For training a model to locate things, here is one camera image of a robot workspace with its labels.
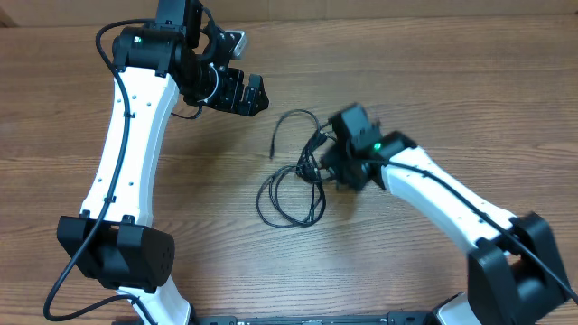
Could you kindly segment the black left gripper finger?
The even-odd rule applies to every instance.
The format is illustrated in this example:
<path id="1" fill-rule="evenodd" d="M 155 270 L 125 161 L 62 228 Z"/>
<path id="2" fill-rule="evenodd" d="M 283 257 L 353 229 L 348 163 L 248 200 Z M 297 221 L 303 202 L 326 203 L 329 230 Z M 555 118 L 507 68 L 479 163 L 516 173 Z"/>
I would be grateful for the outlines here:
<path id="1" fill-rule="evenodd" d="M 238 114 L 241 116 L 255 116 L 265 109 L 266 101 L 264 100 L 243 100 L 238 105 Z"/>
<path id="2" fill-rule="evenodd" d="M 245 87 L 243 103 L 248 108 L 268 108 L 269 98 L 265 91 L 263 78 L 257 74 L 251 74 Z"/>

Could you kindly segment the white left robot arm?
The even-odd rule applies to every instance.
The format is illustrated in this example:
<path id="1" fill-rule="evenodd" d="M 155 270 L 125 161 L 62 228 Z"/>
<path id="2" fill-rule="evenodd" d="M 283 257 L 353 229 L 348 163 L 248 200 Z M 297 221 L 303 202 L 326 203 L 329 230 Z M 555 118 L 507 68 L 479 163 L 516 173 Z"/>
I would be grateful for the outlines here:
<path id="1" fill-rule="evenodd" d="M 225 30 L 198 1 L 162 1 L 153 19 L 117 23 L 102 54 L 114 102 L 95 179 L 57 238 L 69 269 L 126 300 L 143 324 L 192 324 L 195 313 L 172 278 L 173 237 L 153 226 L 154 177 L 166 126 L 179 101 L 254 116 L 268 107 L 263 79 L 232 68 L 247 35 Z"/>

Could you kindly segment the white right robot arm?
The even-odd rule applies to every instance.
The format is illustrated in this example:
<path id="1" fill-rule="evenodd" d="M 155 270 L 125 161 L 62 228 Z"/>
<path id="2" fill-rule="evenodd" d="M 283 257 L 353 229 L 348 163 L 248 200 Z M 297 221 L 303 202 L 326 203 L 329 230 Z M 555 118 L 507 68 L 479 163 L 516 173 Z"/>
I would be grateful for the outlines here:
<path id="1" fill-rule="evenodd" d="M 467 290 L 416 312 L 417 324 L 536 324 L 577 299 L 548 222 L 518 217 L 483 199 L 399 131 L 384 135 L 363 106 L 331 116 L 336 143 L 322 166 L 341 185 L 373 181 L 425 215 L 467 260 Z"/>

